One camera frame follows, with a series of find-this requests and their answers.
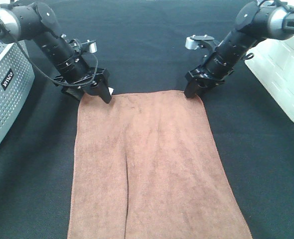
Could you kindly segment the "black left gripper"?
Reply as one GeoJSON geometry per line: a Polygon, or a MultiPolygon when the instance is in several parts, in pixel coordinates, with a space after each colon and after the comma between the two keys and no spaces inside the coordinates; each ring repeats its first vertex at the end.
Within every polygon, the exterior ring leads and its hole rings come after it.
{"type": "Polygon", "coordinates": [[[66,77],[57,76],[54,78],[54,84],[62,85],[61,92],[71,96],[72,98],[80,101],[82,97],[87,93],[91,96],[99,96],[105,103],[109,104],[112,96],[108,86],[108,78],[110,74],[106,68],[93,68],[81,78],[74,80],[73,82],[67,82],[66,77]]]}

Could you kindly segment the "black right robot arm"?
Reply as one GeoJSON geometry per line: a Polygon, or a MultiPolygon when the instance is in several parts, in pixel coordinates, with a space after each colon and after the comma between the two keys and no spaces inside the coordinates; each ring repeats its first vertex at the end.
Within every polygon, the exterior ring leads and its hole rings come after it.
{"type": "Polygon", "coordinates": [[[186,38],[189,50],[205,48],[208,55],[202,63],[185,75],[187,98],[203,95],[214,87],[224,84],[240,60],[253,58],[248,50],[266,39],[287,40],[294,35],[294,7],[275,0],[270,5],[250,2],[238,13],[234,28],[218,42],[209,35],[192,35],[186,38]]]}

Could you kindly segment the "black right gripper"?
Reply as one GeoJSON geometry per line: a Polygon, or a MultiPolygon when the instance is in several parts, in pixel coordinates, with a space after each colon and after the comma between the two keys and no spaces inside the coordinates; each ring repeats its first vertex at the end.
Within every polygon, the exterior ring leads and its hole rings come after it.
{"type": "Polygon", "coordinates": [[[232,74],[233,71],[234,64],[228,63],[207,63],[188,71],[185,75],[187,79],[184,90],[186,98],[194,98],[195,95],[202,98],[212,88],[211,84],[224,84],[225,78],[232,74]]]}

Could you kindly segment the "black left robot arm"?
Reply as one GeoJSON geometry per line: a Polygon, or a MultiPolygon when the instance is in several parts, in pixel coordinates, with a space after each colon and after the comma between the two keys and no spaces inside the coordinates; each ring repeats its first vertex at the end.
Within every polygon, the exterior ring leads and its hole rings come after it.
{"type": "Polygon", "coordinates": [[[68,40],[49,5],[43,2],[21,5],[13,0],[0,5],[0,42],[19,44],[23,40],[34,41],[59,72],[59,76],[51,78],[35,67],[54,85],[62,86],[63,93],[77,100],[88,94],[99,96],[107,104],[111,101],[107,69],[99,68],[98,63],[91,65],[83,57],[95,55],[96,41],[68,40]]]}

